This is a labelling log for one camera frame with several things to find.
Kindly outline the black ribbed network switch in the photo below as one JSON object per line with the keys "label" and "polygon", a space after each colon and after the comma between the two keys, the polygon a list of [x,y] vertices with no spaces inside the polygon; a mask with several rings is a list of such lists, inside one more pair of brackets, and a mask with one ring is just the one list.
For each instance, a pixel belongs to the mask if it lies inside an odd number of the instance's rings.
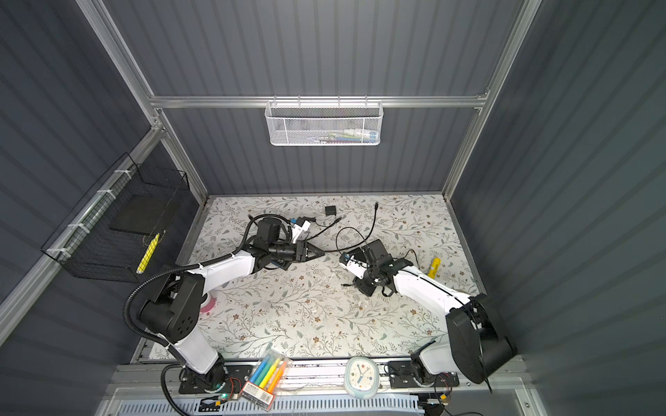
{"label": "black ribbed network switch", "polygon": [[369,278],[359,278],[355,277],[353,280],[353,285],[358,289],[364,296],[371,297],[376,291],[376,285]]}

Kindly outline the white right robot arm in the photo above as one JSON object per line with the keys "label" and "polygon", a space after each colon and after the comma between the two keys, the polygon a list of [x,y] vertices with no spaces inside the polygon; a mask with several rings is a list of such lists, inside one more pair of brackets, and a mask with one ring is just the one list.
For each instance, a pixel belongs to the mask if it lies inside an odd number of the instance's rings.
{"label": "white right robot arm", "polygon": [[339,261],[365,296],[407,296],[446,324],[447,343],[431,341],[410,357],[416,382],[432,385],[444,374],[462,374],[475,384],[518,355],[506,323],[485,295],[471,296],[437,282],[406,258],[395,258],[375,241],[343,253]]}

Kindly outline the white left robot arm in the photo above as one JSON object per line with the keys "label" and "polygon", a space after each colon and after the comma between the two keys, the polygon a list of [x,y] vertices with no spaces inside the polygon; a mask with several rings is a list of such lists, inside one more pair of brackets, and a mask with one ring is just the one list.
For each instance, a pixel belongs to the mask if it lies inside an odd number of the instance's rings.
{"label": "white left robot arm", "polygon": [[278,214],[251,218],[239,246],[232,252],[162,271],[134,289],[123,305],[123,320],[135,334],[163,346],[176,360],[183,376],[199,391],[230,395],[237,383],[225,370],[223,356],[198,327],[203,307],[213,301],[211,291],[234,279],[271,266],[288,270],[324,256],[310,243],[310,220]]}

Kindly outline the small mint desk clock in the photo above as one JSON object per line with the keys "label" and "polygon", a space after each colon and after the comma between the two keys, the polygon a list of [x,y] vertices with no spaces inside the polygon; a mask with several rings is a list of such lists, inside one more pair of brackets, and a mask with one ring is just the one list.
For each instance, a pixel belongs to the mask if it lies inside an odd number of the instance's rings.
{"label": "small mint desk clock", "polygon": [[378,365],[368,357],[351,357],[343,376],[343,386],[348,395],[360,400],[371,399],[378,393],[380,386]]}

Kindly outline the pink tape roll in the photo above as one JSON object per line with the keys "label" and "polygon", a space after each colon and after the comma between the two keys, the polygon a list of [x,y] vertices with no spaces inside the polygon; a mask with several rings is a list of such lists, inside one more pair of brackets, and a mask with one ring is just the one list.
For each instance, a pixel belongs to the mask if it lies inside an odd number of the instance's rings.
{"label": "pink tape roll", "polygon": [[209,292],[205,296],[205,300],[201,303],[199,312],[201,314],[209,314],[215,307],[217,300],[215,296]]}

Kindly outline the pack of coloured markers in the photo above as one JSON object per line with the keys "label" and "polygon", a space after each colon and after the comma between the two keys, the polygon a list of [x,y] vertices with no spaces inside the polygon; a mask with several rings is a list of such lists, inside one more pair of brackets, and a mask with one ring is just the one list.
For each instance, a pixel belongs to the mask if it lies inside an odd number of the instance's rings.
{"label": "pack of coloured markers", "polygon": [[292,360],[269,349],[241,389],[241,397],[260,409],[270,411],[277,398],[277,390],[291,368]]}

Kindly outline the yellow marker in basket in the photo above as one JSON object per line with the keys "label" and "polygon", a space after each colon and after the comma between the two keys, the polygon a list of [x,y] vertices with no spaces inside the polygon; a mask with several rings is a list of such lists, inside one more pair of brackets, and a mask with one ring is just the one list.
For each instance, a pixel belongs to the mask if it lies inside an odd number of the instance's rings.
{"label": "yellow marker in basket", "polygon": [[147,249],[146,249],[142,259],[140,260],[140,263],[138,264],[138,266],[136,268],[136,272],[135,272],[136,274],[141,275],[147,270],[147,267],[150,263],[150,260],[152,259],[152,256],[154,255],[154,252],[155,252],[160,240],[161,240],[161,234],[159,234],[159,233],[156,234],[154,236],[154,238],[151,240],[151,242],[147,246]]}

